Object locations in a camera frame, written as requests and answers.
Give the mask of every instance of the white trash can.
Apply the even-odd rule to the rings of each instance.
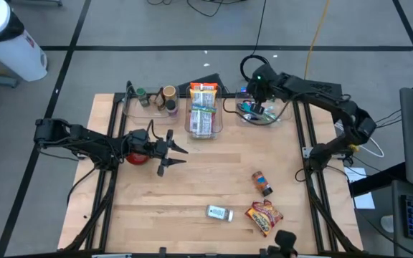
[[[47,74],[46,54],[4,0],[0,0],[0,62],[27,82]]]

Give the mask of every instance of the white paper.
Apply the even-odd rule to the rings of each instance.
[[[348,181],[350,181],[351,183],[366,177],[366,176],[361,176],[361,175],[366,175],[364,168],[345,168],[345,173],[348,176]],[[376,208],[374,205],[374,200],[372,199],[372,193],[366,193],[366,194],[363,194],[362,196],[355,197],[355,202],[356,202],[356,208],[358,209],[375,209]]]

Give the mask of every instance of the wooden tabletop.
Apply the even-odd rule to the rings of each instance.
[[[174,130],[174,140],[189,154],[170,152],[168,156],[187,163],[167,168],[163,177],[156,175],[160,163],[156,159],[143,166],[124,163],[119,167],[106,251],[156,253],[159,247],[166,247],[168,253],[257,254],[260,248],[275,245],[275,234],[284,229],[296,234],[295,248],[299,253],[316,254],[307,190],[304,183],[294,179],[303,164],[292,108],[288,108],[290,119],[273,128],[241,126],[236,115],[223,113],[224,128],[216,140],[193,140],[184,130],[183,101],[180,100],[177,123],[156,124],[154,129],[163,137],[168,129]],[[87,127],[106,134],[112,104],[112,94],[96,95]],[[226,107],[232,110],[234,100],[229,100]],[[335,138],[331,114],[313,106],[311,111],[318,142]],[[302,119],[308,138],[303,112]],[[128,118],[126,132],[146,126]],[[331,161],[330,165],[343,170],[340,161]],[[91,168],[89,160],[80,161],[75,181]],[[263,172],[273,189],[267,199],[284,216],[267,238],[244,215],[253,201],[264,199],[251,180],[255,171]],[[334,220],[362,249],[345,176],[331,168],[325,170],[324,176]],[[98,172],[71,195],[59,248],[67,246],[90,217],[97,179]],[[233,210],[233,221],[207,218],[205,208],[209,204]],[[320,221],[324,246],[329,249],[321,216]],[[97,225],[95,246],[101,223]]]

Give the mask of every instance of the clear plastic container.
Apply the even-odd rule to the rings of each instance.
[[[179,105],[179,88],[177,86],[174,86],[174,88],[176,89],[175,102]],[[145,87],[144,90],[146,91],[146,94],[151,97],[152,95],[157,94],[160,87]],[[148,107],[142,106],[138,100],[138,97],[131,93],[131,89],[129,87],[127,89],[127,94],[131,94],[131,97],[128,103],[124,106],[124,114],[126,114],[127,117],[129,117],[135,124],[147,124],[151,119],[153,119],[154,124],[169,125],[176,123],[180,117],[179,114],[176,117],[170,116],[166,108],[159,110],[157,104],[152,101],[149,101],[150,105]]]
[[[262,104],[262,106],[265,108],[265,114],[263,116],[256,116],[253,115],[250,112],[246,112],[245,108],[243,107],[243,104],[251,105],[252,103],[255,102],[255,99],[246,92],[242,91],[236,91],[235,93],[235,111],[239,112],[241,115],[243,115],[245,118],[250,119],[254,123],[259,123],[259,124],[267,124],[270,123],[280,114],[281,110],[286,106],[287,102],[283,102],[280,99],[276,100],[268,100]],[[279,127],[282,125],[283,121],[291,119],[293,116],[293,105],[291,103],[288,103],[286,106],[285,111],[283,114],[277,119],[276,122],[266,125],[270,127]],[[245,119],[241,118],[240,116],[236,115],[236,122],[239,126],[256,126],[253,125],[249,122],[247,122]]]
[[[186,89],[186,122],[184,123],[184,129],[189,133],[192,139],[216,139],[218,134],[222,131],[222,102],[221,102],[221,87],[217,88],[216,96],[214,99],[214,108],[216,113],[213,117],[212,129],[209,134],[199,134],[191,131],[191,111],[192,111],[192,99],[190,93],[190,87]]]

